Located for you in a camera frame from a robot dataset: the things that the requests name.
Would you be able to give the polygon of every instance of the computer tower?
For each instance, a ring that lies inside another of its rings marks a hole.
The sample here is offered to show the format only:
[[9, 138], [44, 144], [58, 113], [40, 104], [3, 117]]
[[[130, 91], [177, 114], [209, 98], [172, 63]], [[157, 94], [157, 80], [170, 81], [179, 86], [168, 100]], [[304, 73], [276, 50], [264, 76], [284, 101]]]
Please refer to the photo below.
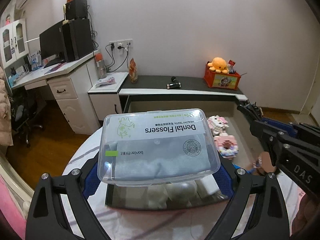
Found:
[[78, 60], [93, 52], [89, 19], [76, 19], [60, 27], [65, 60]]

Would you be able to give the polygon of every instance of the dark countertop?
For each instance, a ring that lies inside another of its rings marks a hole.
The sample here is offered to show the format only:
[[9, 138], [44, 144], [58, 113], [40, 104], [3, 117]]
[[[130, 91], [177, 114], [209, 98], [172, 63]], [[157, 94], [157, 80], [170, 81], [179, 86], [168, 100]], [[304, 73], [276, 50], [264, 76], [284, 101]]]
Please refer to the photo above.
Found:
[[[232, 93], [243, 95], [240, 89], [222, 89], [222, 88], [209, 88], [203, 78], [195, 77], [176, 77], [181, 83], [182, 90], [199, 90], [199, 91], [210, 91], [219, 93]], [[130, 82], [130, 78], [127, 77], [124, 81], [121, 89], [167, 89], [167, 84], [171, 83], [171, 76], [138, 76], [138, 80], [135, 84]]]

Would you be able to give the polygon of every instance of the screw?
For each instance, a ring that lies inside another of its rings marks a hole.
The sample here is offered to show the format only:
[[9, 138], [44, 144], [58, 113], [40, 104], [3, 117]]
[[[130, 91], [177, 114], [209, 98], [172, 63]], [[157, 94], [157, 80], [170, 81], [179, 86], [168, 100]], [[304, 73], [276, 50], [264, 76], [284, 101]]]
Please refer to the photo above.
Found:
[[74, 170], [71, 171], [72, 175], [78, 175], [79, 173], [80, 173], [79, 169], [74, 169]]
[[48, 173], [44, 173], [41, 175], [41, 179], [47, 179], [49, 177]]
[[274, 179], [276, 177], [276, 175], [273, 172], [269, 172], [268, 175], [271, 179]]
[[245, 174], [245, 170], [242, 168], [237, 169], [238, 174], [240, 175], [244, 175]]

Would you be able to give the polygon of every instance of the cable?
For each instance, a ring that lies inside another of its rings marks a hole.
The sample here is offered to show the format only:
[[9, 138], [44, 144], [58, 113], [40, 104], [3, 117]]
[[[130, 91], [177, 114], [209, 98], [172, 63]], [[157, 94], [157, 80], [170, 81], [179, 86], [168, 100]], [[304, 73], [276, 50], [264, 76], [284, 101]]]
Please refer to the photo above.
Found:
[[[109, 51], [107, 50], [107, 47], [108, 46], [111, 46], [111, 55], [110, 55], [110, 53], [109, 53]], [[113, 49], [114, 49], [114, 45], [113, 44], [109, 44], [109, 45], [107, 45], [106, 46], [106, 52], [109, 54], [109, 56], [111, 57], [111, 59], [112, 59], [112, 62], [109, 64], [109, 65], [104, 65], [106, 68], [110, 68], [110, 67], [112, 67], [114, 64], [115, 64], [115, 58], [113, 57]]]
[[88, 14], [90, 16], [90, 27], [91, 27], [91, 39], [92, 39], [92, 45], [93, 45], [93, 50], [96, 50], [99, 47], [99, 44], [95, 41], [95, 38], [98, 36], [98, 32], [93, 30], [92, 27], [92, 17], [91, 14], [88, 11]]
[[127, 49], [127, 52], [128, 52], [128, 57], [127, 57], [127, 69], [129, 69], [129, 67], [128, 67], [128, 59], [129, 59], [129, 46], [130, 46], [130, 43], [128, 44], [128, 49]]
[[124, 61], [122, 62], [122, 64], [121, 64], [119, 67], [117, 67], [115, 70], [110, 71], [110, 72], [114, 72], [114, 71], [116, 71], [118, 68], [120, 68], [120, 67], [125, 63], [125, 61], [127, 60], [127, 58], [129, 57], [129, 51], [128, 51], [128, 49], [125, 48], [125, 47], [121, 47], [121, 49], [126, 49], [126, 51], [127, 51], [127, 56], [125, 57]]

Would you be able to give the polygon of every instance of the speaker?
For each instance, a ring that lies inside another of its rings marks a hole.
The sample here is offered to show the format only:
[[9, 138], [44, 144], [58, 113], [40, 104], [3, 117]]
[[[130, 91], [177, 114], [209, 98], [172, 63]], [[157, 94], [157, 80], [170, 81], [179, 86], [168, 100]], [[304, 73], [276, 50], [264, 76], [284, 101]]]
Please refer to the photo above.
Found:
[[66, 19], [87, 19], [88, 3], [87, 0], [72, 0], [66, 3]]
[[67, 62], [93, 52], [89, 19], [76, 19], [60, 27], [63, 51]]

